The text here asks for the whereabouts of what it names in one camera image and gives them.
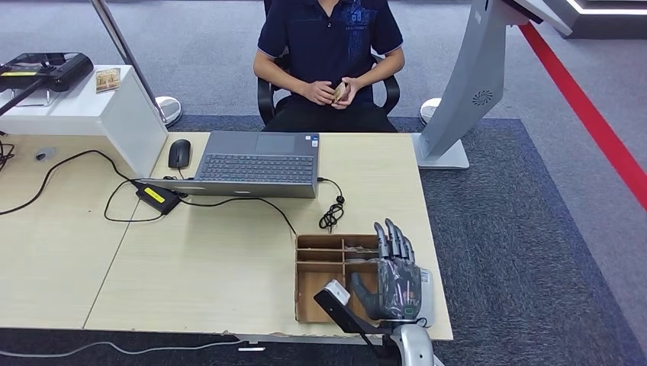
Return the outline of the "person's left hand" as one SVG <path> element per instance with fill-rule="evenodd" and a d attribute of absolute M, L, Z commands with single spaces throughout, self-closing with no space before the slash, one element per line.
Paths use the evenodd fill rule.
<path fill-rule="evenodd" d="M 357 91 L 361 88 L 362 85 L 358 78 L 342 78 L 341 82 L 334 89 L 335 94 L 331 106 L 338 110 L 348 108 L 355 99 Z"/>

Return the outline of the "person's right hand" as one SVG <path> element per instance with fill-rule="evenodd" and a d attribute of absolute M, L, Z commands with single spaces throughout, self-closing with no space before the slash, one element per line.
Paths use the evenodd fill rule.
<path fill-rule="evenodd" d="M 301 95 L 307 100 L 318 105 L 329 105 L 333 103 L 335 90 L 331 88 L 331 82 L 315 81 L 306 83 Z"/>

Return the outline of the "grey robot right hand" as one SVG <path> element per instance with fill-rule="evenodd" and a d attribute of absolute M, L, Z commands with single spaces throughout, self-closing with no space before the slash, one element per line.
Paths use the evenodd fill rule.
<path fill-rule="evenodd" d="M 350 275 L 350 287 L 372 320 L 414 321 L 422 307 L 421 270 L 411 241 L 386 218 L 374 223 L 378 237 L 378 290 L 371 292 L 358 273 Z"/>

